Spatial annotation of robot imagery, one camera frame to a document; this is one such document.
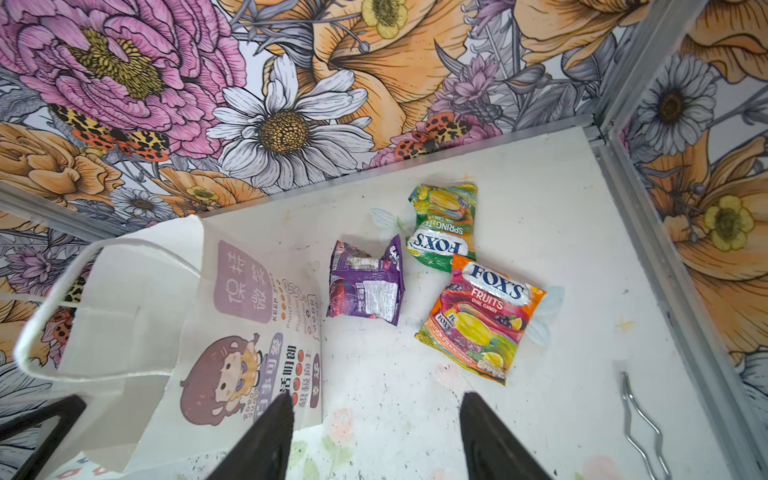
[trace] green candy bag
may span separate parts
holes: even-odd
[[[478,188],[474,184],[433,187],[421,184],[409,201],[416,210],[416,231],[406,241],[406,249],[432,268],[451,271],[454,255],[475,260],[475,205]]]

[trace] paper bag handle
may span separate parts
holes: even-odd
[[[64,299],[72,283],[80,276],[83,267],[86,263],[102,248],[109,247],[110,245],[129,245],[133,247],[147,247],[152,250],[156,250],[162,253],[165,257],[175,261],[181,265],[185,270],[189,270],[192,274],[200,276],[200,271],[191,263],[187,262],[183,257],[177,253],[162,247],[149,240],[141,238],[110,238],[106,240],[99,240],[86,246],[79,255],[75,257],[72,263],[69,264],[56,282],[53,284],[45,301],[40,305],[37,311],[32,315],[22,332],[19,334],[16,340],[16,346],[13,349],[14,362],[18,368],[29,376],[33,376],[43,380],[56,380],[60,382],[100,382],[104,380],[116,380],[125,379],[135,376],[148,376],[148,375],[162,375],[170,376],[171,370],[147,370],[144,372],[117,372],[108,375],[96,375],[96,376],[79,376],[68,375],[65,373],[56,373],[52,375],[50,372],[44,372],[43,369],[35,365],[35,361],[29,358],[32,344],[35,342],[35,337],[40,335],[40,332],[45,329],[45,324],[48,319],[51,318],[56,307]]]

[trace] metal wire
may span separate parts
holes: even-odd
[[[629,374],[626,372],[621,373],[621,400],[624,402],[624,436],[627,437],[629,443],[631,443],[640,453],[641,457],[643,457],[645,469],[648,471],[650,480],[658,480],[658,477],[655,475],[654,468],[651,466],[645,450],[643,450],[643,447],[641,447],[632,437],[632,410],[630,409],[630,405],[637,410],[640,417],[656,432],[654,439],[654,453],[656,454],[656,459],[659,461],[661,468],[664,470],[664,480],[671,480],[672,474],[670,473],[669,468],[667,468],[667,463],[664,461],[664,455],[661,452],[661,443],[664,440],[664,436],[661,435],[661,430],[654,425],[650,418],[648,418],[648,415],[646,415],[637,404],[637,400],[635,400],[634,394],[632,393],[632,388],[629,385]]]

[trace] orange candy bag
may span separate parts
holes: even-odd
[[[504,385],[525,327],[546,292],[461,255],[454,255],[452,272],[416,338]]]

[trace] candy bag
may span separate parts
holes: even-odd
[[[525,327],[546,292],[453,257],[453,278],[416,333],[465,369],[505,384]]]
[[[451,271],[454,255],[474,260],[477,193],[473,184],[419,185],[408,199],[416,210],[416,232],[407,240],[406,249],[419,262],[444,272]]]
[[[400,250],[400,235],[392,238],[381,259],[336,241],[331,256],[327,315],[380,318],[397,325],[400,301],[406,291]]]

